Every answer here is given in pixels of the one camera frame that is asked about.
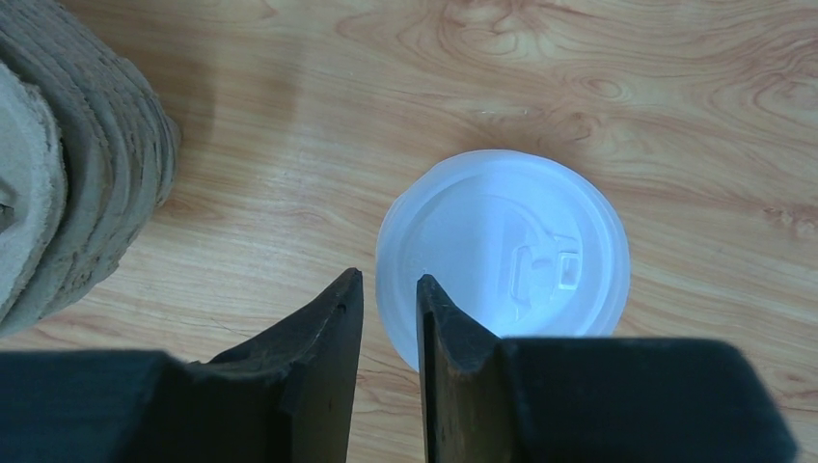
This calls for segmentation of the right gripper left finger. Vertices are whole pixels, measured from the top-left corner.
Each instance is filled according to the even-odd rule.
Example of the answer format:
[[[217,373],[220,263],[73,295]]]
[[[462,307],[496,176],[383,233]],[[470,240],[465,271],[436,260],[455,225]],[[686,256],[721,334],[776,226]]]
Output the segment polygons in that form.
[[[343,462],[362,273],[206,363],[159,350],[1,356],[5,462]]]

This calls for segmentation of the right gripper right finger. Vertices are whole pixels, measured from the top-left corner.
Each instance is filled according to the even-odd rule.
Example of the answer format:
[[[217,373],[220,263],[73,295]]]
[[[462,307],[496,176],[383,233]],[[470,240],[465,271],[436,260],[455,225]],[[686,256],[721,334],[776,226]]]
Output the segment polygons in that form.
[[[429,462],[793,462],[742,352],[679,338],[500,338],[417,284]]]

